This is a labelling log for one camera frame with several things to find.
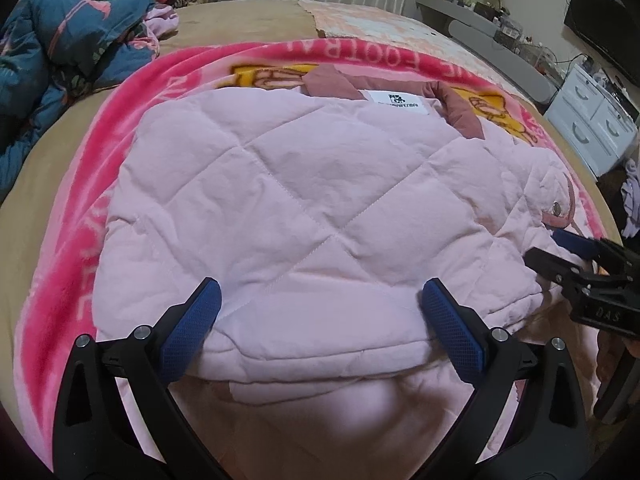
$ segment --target silver screw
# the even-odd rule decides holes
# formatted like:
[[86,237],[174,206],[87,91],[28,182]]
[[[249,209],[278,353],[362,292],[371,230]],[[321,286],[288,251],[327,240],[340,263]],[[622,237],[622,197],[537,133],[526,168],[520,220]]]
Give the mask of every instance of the silver screw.
[[140,325],[133,331],[133,337],[140,339],[140,341],[149,337],[150,334],[151,327],[149,325]]
[[496,341],[500,341],[501,343],[507,341],[509,338],[509,333],[503,328],[494,328],[491,330],[491,337],[493,337]]
[[564,350],[566,348],[564,341],[562,341],[562,339],[560,339],[559,337],[555,337],[551,340],[551,346],[556,350]]
[[78,348],[84,348],[89,344],[89,341],[91,341],[91,338],[87,334],[79,335],[76,337],[76,346]]

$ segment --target clothing label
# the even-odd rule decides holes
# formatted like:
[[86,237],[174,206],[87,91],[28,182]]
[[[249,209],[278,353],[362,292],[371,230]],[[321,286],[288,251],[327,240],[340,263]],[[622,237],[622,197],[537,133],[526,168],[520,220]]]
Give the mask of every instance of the clothing label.
[[429,115],[429,109],[422,102],[421,97],[404,92],[385,92],[382,90],[363,90],[365,97],[367,94],[371,100],[383,105],[391,105],[396,108],[404,108],[421,114]]

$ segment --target textured blue pad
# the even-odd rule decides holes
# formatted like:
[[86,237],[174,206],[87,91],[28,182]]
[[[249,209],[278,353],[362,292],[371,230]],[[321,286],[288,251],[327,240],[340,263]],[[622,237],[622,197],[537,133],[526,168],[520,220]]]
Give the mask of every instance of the textured blue pad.
[[598,256],[598,245],[595,240],[558,229],[551,235],[556,244],[564,247],[583,260],[593,260]]
[[444,288],[439,280],[424,284],[420,304],[422,314],[435,330],[460,380],[478,384],[483,377],[486,356],[458,313],[458,304],[452,302],[441,286]]
[[193,300],[162,345],[158,358],[158,378],[167,386],[180,379],[216,320],[222,306],[222,292],[210,280]]

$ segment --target blue gripper pad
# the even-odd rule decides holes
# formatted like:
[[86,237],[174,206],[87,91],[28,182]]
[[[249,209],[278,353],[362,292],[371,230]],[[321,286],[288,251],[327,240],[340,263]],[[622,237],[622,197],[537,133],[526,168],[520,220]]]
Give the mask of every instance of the blue gripper pad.
[[[156,372],[164,386],[184,375],[191,359],[211,330],[221,306],[222,292],[218,282],[212,278],[205,278],[184,305],[172,306],[169,309],[178,308],[184,313],[166,336],[158,352]],[[162,318],[165,316],[170,318],[171,313],[167,311]]]
[[583,260],[594,260],[598,256],[598,244],[592,238],[585,238],[562,229],[554,231],[551,237],[560,247],[577,254]]
[[424,284],[422,314],[456,369],[461,381],[476,386],[484,376],[488,357],[488,328],[478,314],[460,306],[438,278]]

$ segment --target drawer handle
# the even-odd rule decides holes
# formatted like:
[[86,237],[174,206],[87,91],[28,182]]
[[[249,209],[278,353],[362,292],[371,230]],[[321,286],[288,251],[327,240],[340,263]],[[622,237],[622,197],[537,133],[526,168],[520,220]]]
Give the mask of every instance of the drawer handle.
[[577,94],[578,94],[578,97],[579,97],[580,99],[582,99],[583,101],[588,101],[588,100],[589,100],[589,97],[588,97],[588,96],[583,95],[583,94],[581,94],[581,93],[580,93],[580,89],[579,89],[578,87],[575,87],[575,93],[577,93]]
[[572,130],[574,131],[574,137],[578,139],[581,143],[583,144],[589,143],[589,139],[587,139],[587,137],[581,137],[580,135],[578,135],[578,126],[576,126],[575,123],[572,124]]
[[609,120],[608,120],[608,119],[607,119],[606,123],[607,123],[607,130],[609,130],[609,133],[610,133],[611,135],[613,135],[614,137],[619,137],[619,136],[620,136],[620,134],[619,134],[616,130],[614,130],[614,129],[611,127],[611,124],[609,123]]

